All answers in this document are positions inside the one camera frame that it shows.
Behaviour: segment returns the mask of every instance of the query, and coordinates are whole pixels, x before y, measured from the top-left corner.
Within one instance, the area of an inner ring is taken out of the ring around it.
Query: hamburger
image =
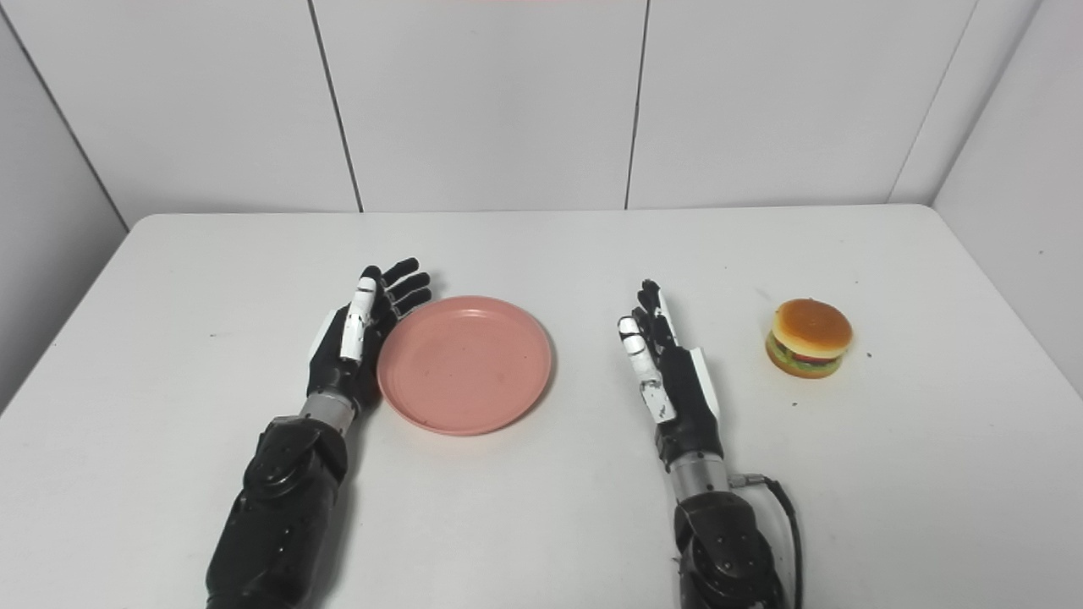
[[[767,335],[767,354],[801,378],[830,376],[843,362],[853,328],[838,309],[811,298],[783,302]]]

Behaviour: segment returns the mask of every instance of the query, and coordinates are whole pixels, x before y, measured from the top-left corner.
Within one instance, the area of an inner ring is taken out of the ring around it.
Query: black robotic forearm
[[[207,609],[296,609],[347,471],[342,436],[300,416],[260,436],[207,571]]]

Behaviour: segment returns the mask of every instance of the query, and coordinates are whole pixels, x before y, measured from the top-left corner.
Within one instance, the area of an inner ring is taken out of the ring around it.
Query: wire
[[[801,532],[797,528],[797,510],[794,509],[793,502],[790,501],[790,496],[786,495],[786,491],[782,489],[782,484],[772,480],[770,478],[764,478],[764,483],[767,484],[767,489],[771,491],[774,495],[775,501],[782,506],[782,510],[786,513],[786,519],[790,520],[790,535],[794,541],[794,606],[793,609],[801,609],[801,605],[805,600],[805,574],[803,573],[803,560],[801,560]]]

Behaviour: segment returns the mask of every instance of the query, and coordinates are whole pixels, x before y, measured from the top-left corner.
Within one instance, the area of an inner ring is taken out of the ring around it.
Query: white table
[[[648,276],[706,349],[731,470],[798,506],[807,607],[1078,605],[1083,403],[914,206],[144,220],[0,415],[2,605],[201,607],[324,314],[366,263],[409,255],[440,296],[531,311],[556,375],[483,437],[381,407],[323,607],[677,607],[671,491],[615,334]],[[762,350],[774,307],[806,296],[857,332],[820,381]],[[747,496],[788,573],[780,513]]]

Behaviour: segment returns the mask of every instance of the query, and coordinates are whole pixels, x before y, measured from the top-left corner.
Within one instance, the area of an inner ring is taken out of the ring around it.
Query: robotic arm
[[[700,349],[681,347],[658,285],[643,282],[640,307],[617,331],[654,423],[658,457],[677,496],[674,532],[680,552],[682,609],[783,608],[771,547],[752,506],[731,487],[765,483],[791,517],[782,488],[762,476],[729,476],[718,436],[718,404]],[[797,569],[794,609],[800,609]]]
[[[208,609],[296,609],[308,598],[347,474],[343,436],[379,398],[380,347],[432,298],[429,275],[417,270],[413,258],[386,273],[368,267],[351,302],[330,318],[301,413],[271,422],[245,470],[207,570]]]

